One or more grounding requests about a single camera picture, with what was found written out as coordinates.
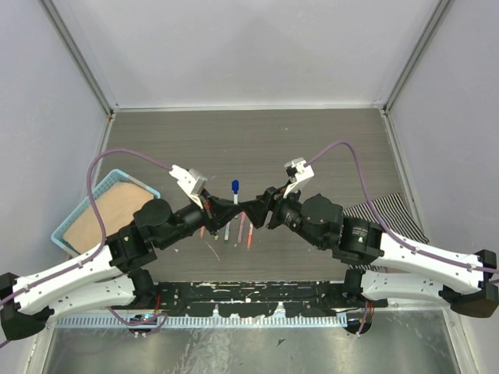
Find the blue pen cap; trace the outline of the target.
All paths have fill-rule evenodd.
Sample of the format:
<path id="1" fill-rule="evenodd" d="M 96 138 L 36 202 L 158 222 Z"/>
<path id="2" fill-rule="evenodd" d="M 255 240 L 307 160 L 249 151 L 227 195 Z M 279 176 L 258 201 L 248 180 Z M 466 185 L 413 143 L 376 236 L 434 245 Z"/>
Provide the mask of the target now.
<path id="1" fill-rule="evenodd" d="M 239 180 L 235 179 L 232 181 L 232 191 L 236 195 L 239 193 Z"/>

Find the white marker green end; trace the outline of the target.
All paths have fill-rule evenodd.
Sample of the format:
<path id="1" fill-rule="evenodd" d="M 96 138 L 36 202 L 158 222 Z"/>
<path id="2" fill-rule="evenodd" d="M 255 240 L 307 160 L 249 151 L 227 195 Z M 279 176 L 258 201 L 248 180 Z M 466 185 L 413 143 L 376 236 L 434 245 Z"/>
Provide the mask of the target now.
<path id="1" fill-rule="evenodd" d="M 228 244 L 229 239 L 230 239 L 230 228 L 231 228 L 231 222 L 229 221 L 225 225 L 225 232 L 224 232 L 224 243 L 225 244 Z"/>

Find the pink highlighter pen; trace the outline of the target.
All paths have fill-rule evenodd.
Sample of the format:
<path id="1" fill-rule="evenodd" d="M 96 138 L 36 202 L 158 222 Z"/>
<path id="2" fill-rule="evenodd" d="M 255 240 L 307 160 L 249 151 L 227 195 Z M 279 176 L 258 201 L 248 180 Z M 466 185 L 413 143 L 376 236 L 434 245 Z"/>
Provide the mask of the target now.
<path id="1" fill-rule="evenodd" d="M 238 229 L 238 235 L 237 235 L 237 245 L 242 243 L 242 236 L 244 232 L 244 225 L 246 222 L 246 213 L 242 212 L 240 220 L 239 220 L 239 229 Z"/>

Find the orange white marker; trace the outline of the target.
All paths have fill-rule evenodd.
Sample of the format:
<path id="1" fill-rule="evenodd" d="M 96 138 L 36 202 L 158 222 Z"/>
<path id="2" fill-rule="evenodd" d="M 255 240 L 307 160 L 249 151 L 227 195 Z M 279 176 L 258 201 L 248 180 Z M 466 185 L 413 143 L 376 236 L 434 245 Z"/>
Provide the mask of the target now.
<path id="1" fill-rule="evenodd" d="M 248 251 L 251 249 L 251 245 L 253 242 L 253 228 L 254 228 L 253 223 L 250 222 L 248 236 L 247 236 L 247 242 L 246 242 L 246 249 Z"/>

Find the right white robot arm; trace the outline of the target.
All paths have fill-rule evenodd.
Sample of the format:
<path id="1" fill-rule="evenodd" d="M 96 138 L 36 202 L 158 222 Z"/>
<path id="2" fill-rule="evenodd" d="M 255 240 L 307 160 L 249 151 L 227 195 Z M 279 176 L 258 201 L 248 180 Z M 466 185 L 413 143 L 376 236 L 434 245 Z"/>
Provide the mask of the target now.
<path id="1" fill-rule="evenodd" d="M 356 266 L 345 275 L 343 298 L 352 307 L 388 298 L 449 304 L 452 311 L 489 318 L 498 308 L 498 287 L 487 268 L 496 270 L 494 253 L 451 252 L 423 244 L 379 224 L 347 217 L 321 194 L 301 202 L 296 192 L 268 189 L 241 205 L 255 228 L 281 225 L 333 258 Z"/>

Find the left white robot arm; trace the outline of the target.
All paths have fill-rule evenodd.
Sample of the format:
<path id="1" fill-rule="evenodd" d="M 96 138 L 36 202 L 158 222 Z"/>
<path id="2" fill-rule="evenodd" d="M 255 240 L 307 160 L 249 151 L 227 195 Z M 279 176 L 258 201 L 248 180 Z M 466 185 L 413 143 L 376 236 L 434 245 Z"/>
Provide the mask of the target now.
<path id="1" fill-rule="evenodd" d="M 130 224 L 93 249 L 40 273 L 1 276 L 1 327 L 8 341 L 41 332 L 64 313 L 96 307 L 134 304 L 148 309 L 157 291 L 143 266 L 197 230 L 216 234 L 242 206 L 215 196 L 202 196 L 174 212 L 163 199 L 152 199 L 133 215 Z"/>

